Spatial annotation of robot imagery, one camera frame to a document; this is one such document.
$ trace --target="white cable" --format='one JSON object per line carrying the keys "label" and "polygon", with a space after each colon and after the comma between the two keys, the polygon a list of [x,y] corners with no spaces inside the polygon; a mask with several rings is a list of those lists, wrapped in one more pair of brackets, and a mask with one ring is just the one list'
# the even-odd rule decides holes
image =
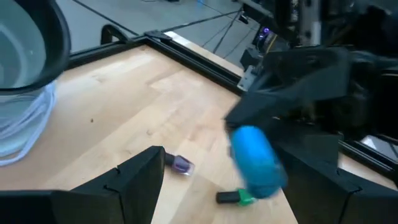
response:
{"label": "white cable", "polygon": [[32,149],[44,131],[55,104],[55,84],[51,83],[38,92],[20,95],[0,106],[10,106],[22,101],[31,102],[27,108],[14,117],[0,114],[0,156],[18,154],[10,159],[1,159],[0,166],[6,166],[22,159]]}

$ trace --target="gray floor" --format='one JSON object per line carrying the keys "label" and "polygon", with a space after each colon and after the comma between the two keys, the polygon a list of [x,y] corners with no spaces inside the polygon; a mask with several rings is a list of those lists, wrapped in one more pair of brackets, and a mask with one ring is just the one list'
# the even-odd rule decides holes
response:
{"label": "gray floor", "polygon": [[[162,30],[180,24],[233,12],[240,3],[231,0],[79,0],[88,7],[139,34],[148,30]],[[95,47],[100,44],[100,30],[110,22],[85,9],[73,0],[57,0],[72,37],[72,52]],[[233,20],[234,14],[193,25],[175,32],[192,42],[212,51]],[[220,57],[241,66],[243,50],[253,39],[258,24],[248,25],[235,21],[228,35],[216,51]]]}

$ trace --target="purple nail polish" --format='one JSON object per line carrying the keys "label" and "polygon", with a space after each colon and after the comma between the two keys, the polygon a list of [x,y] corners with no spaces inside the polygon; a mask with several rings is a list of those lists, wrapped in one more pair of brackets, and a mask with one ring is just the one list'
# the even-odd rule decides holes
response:
{"label": "purple nail polish", "polygon": [[170,166],[174,172],[184,175],[192,175],[195,165],[188,159],[178,155],[166,153],[165,164]]}

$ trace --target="wooden tabletop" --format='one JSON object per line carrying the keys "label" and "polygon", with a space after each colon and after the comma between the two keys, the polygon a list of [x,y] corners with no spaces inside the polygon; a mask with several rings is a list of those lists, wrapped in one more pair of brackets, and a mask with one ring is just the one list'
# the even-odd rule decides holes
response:
{"label": "wooden tabletop", "polygon": [[[168,33],[237,74],[242,70]],[[219,206],[215,194],[242,183],[228,157],[223,117],[228,90],[147,46],[73,70],[57,82],[45,132],[20,162],[0,168],[0,189],[70,190],[152,145],[196,164],[191,177],[165,171],[152,223],[296,223],[283,192],[250,207]],[[341,167],[393,187],[350,158]]]}

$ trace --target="blue object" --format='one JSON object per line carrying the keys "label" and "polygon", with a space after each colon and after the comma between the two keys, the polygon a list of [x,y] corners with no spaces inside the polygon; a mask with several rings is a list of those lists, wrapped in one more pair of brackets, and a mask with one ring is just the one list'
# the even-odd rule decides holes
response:
{"label": "blue object", "polygon": [[265,134],[242,126],[231,134],[232,158],[255,198],[267,198],[287,184],[287,175]]}

